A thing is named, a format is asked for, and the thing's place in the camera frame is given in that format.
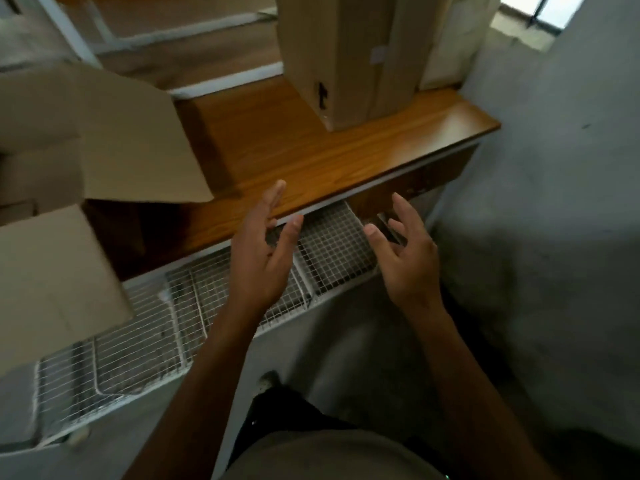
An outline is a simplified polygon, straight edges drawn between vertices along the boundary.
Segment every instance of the person's left hand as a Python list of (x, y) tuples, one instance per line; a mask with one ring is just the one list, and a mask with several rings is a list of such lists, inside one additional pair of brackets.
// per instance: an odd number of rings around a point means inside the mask
[(267, 231), (276, 226), (276, 219), (269, 215), (286, 186), (284, 180), (278, 180), (267, 189), (231, 240), (227, 306), (233, 315), (259, 321), (287, 286), (303, 216), (293, 216), (287, 222), (275, 249), (265, 241)]

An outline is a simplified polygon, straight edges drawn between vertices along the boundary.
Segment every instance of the metal rack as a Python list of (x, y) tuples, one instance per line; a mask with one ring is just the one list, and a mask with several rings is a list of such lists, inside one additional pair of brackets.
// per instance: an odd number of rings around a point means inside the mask
[[(275, 242), (279, 229), (268, 236)], [(78, 342), (35, 365), (39, 446), (51, 444), (185, 375), (228, 297), (229, 247), (127, 290), (132, 322)], [(340, 201), (305, 218), (280, 300), (256, 336), (369, 279), (376, 260), (362, 224)]]

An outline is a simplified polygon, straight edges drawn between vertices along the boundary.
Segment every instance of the forearm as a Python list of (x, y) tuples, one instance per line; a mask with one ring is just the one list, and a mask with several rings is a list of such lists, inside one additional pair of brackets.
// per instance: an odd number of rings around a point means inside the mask
[(413, 317), (459, 448), (483, 479), (555, 479), (444, 311)]
[(232, 316), (224, 307), (124, 479), (211, 478), (256, 326), (254, 318)]

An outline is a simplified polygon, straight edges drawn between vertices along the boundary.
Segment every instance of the beige shirt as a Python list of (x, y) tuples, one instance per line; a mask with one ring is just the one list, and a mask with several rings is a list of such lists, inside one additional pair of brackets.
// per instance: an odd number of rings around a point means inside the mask
[(443, 480), (435, 468), (384, 436), (350, 429), (272, 433), (244, 452), (221, 480)]

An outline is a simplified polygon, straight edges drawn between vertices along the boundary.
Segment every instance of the person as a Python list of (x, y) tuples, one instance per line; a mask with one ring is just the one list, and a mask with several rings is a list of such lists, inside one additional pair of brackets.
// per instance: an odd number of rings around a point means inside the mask
[[(301, 215), (293, 216), (275, 249), (265, 242), (268, 229), (276, 225), (271, 211), (284, 189), (281, 180), (269, 188), (233, 237), (228, 300), (125, 480), (211, 478), (247, 348), (265, 311), (284, 291), (303, 224)], [(400, 195), (394, 194), (392, 201), (399, 221), (391, 219), (389, 226), (406, 238), (406, 245), (388, 242), (371, 224), (364, 233), (389, 297), (420, 341), (466, 466), (463, 473), (496, 480), (556, 479), (446, 312), (438, 250), (420, 215)], [(276, 402), (268, 400), (272, 390), (280, 391)], [(280, 401), (283, 390), (287, 392)], [(259, 407), (261, 399), (268, 405), (266, 413), (264, 405)], [(258, 421), (252, 419), (257, 417), (254, 406), (263, 410)], [(445, 477), (423, 458), (388, 438), (326, 417), (297, 393), (278, 386), (254, 398), (223, 479)]]

